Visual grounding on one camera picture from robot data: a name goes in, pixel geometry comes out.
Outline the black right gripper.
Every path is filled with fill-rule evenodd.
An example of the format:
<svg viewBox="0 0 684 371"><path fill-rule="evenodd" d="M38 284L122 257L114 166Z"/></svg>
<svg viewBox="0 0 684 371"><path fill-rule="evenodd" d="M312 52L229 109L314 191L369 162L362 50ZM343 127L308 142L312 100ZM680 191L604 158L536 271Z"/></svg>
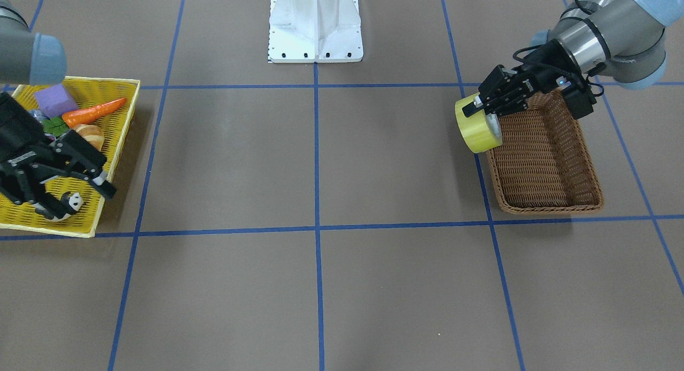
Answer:
<svg viewBox="0 0 684 371"><path fill-rule="evenodd" d="M85 181L105 199L115 195L102 152L75 130L51 143L42 126L6 92L2 93L1 128L2 194L15 205L28 203L45 218L70 215L66 205L45 188L54 154L58 176Z"/></svg>

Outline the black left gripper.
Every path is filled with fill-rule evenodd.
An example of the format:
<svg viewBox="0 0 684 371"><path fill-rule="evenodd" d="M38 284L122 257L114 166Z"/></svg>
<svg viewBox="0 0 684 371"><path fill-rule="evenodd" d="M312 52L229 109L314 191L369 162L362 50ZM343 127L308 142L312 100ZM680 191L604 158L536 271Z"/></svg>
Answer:
<svg viewBox="0 0 684 371"><path fill-rule="evenodd" d="M495 66L479 85L478 96L466 99L465 118L505 116L522 111L527 99L554 89L580 89L579 67L559 40L516 50L516 67Z"/></svg>

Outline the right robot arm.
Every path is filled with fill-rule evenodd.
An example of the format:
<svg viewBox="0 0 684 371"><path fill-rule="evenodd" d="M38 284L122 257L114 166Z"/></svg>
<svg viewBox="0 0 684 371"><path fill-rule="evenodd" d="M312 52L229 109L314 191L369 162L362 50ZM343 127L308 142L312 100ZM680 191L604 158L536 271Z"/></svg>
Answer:
<svg viewBox="0 0 684 371"><path fill-rule="evenodd" d="M33 33L19 11L2 0L2 83L57 84L66 76L66 55L61 42ZM75 215L83 205L81 194L56 198L45 183L56 177L73 177L88 183L104 198L115 194L107 180L105 155L78 132L67 130L52 140L42 125L6 92L1 99L2 194L15 205L24 203L53 222Z"/></svg>

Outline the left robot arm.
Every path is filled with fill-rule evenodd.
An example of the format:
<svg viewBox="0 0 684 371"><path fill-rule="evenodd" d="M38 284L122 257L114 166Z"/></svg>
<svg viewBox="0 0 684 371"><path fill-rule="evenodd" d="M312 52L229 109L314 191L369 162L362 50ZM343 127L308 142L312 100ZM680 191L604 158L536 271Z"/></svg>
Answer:
<svg viewBox="0 0 684 371"><path fill-rule="evenodd" d="M599 96L592 76L642 89L662 78L665 30L682 18L682 0L573 0L552 30L516 50L516 67L496 66L455 113L506 116L523 111L534 94L560 89L575 119L592 113Z"/></svg>

